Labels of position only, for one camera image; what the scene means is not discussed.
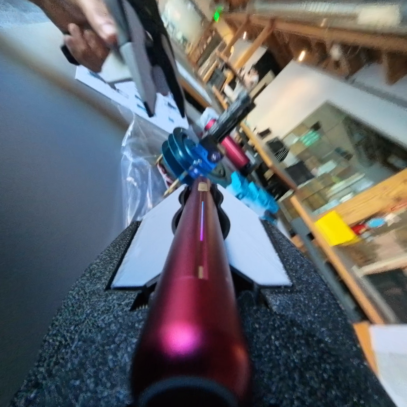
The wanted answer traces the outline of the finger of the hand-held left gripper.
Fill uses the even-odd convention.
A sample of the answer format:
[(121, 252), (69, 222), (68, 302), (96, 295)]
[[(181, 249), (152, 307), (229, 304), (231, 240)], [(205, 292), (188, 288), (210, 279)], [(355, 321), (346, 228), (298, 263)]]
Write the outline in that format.
[(178, 79), (178, 70), (170, 38), (161, 19), (147, 19), (145, 31), (150, 35), (146, 51), (151, 65), (163, 72), (181, 117), (185, 117), (185, 96)]
[(156, 89), (147, 53), (146, 33), (140, 32), (123, 45), (123, 59), (149, 117), (155, 115)]

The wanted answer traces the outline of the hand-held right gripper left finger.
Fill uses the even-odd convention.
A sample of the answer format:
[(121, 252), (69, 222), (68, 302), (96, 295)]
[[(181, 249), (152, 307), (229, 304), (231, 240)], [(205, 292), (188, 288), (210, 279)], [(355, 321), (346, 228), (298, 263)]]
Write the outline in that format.
[(174, 232), (173, 219), (181, 208), (183, 186), (151, 209), (125, 250), (111, 288), (145, 288), (154, 284), (164, 267)]

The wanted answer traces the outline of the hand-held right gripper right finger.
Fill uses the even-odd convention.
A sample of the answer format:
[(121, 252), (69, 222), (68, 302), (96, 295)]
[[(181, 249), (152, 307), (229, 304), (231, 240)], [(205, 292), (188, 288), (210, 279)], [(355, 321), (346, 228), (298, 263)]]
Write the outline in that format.
[(260, 287), (291, 287), (292, 282), (255, 211), (218, 187), (230, 222), (225, 248), (230, 266)]

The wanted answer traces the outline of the red electric screwdriver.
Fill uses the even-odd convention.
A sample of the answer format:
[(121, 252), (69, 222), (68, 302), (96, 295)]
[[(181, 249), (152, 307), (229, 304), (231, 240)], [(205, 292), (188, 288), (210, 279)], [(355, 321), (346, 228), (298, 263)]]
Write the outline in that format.
[(134, 406), (247, 406), (252, 362), (211, 182), (187, 195), (131, 370)]

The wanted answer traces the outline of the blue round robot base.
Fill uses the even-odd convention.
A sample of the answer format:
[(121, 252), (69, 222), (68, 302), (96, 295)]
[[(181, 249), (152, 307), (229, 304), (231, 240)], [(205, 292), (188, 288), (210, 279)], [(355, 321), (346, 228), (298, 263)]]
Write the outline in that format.
[(162, 144), (161, 163), (180, 184), (192, 186), (199, 177), (213, 184), (227, 187), (231, 184), (231, 170), (224, 163), (225, 154), (216, 141), (204, 141), (192, 128), (175, 128)]

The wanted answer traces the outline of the person's left hand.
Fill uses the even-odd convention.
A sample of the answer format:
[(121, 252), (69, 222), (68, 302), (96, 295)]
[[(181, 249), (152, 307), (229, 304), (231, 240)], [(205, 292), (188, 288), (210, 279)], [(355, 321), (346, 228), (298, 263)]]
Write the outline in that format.
[(31, 0), (64, 36), (70, 62), (99, 73), (110, 48), (117, 44), (113, 17), (101, 0)]

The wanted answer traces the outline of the printed instruction sheet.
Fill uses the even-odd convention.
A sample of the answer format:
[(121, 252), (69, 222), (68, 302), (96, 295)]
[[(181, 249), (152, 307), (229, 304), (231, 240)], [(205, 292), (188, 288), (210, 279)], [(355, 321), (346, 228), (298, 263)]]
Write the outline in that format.
[(77, 67), (75, 79), (106, 96), (119, 107), (129, 110), (167, 133), (171, 133), (178, 127), (189, 128), (188, 120), (181, 116), (172, 94), (168, 96), (157, 94), (155, 115), (149, 117), (133, 81), (111, 85), (106, 83), (99, 74), (95, 74), (83, 66)]

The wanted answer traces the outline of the black screwdriver bit holder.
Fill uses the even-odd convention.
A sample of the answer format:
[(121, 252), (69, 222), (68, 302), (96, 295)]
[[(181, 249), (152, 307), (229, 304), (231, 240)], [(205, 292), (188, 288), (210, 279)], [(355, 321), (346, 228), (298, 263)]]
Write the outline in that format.
[(220, 143), (254, 107), (255, 104), (252, 97), (247, 92), (242, 92), (215, 120), (215, 123), (206, 131), (206, 136)]

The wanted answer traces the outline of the clear plastic bag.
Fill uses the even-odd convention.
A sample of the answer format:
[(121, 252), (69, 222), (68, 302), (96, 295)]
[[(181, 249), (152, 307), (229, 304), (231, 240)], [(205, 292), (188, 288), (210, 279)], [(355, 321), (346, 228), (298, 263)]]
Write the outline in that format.
[(167, 189), (156, 161), (169, 133), (120, 107), (129, 127), (121, 144), (121, 179), (125, 225), (141, 220), (157, 206)]

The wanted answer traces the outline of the yellow storage bin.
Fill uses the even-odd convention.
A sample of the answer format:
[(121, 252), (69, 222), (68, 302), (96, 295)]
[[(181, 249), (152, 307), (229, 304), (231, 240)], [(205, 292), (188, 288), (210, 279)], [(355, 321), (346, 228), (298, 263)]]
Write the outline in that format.
[(355, 232), (334, 210), (318, 219), (315, 225), (330, 247), (359, 241)]

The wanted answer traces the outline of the red screwdriver case tube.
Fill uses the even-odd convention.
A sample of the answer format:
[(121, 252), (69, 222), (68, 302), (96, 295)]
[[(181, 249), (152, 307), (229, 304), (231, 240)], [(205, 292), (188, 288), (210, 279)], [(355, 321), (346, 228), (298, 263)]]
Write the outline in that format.
[(251, 161), (242, 147), (229, 134), (221, 141), (221, 145), (225, 150), (226, 157), (236, 170), (246, 176), (251, 169)]

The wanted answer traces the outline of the white paper sheet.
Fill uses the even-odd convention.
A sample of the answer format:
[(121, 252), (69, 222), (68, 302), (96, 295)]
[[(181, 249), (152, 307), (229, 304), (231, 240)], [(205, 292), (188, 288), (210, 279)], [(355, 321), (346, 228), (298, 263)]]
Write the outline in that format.
[(407, 325), (371, 325), (369, 334), (379, 380), (398, 407), (407, 405)]

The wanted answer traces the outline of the blue metal bracket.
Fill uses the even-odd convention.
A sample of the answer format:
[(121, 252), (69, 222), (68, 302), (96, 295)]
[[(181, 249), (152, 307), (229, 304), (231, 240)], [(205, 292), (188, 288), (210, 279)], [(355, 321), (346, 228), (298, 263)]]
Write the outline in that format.
[(275, 198), (237, 171), (234, 171), (230, 178), (231, 183), (226, 190), (254, 211), (260, 219), (276, 225), (279, 206)]

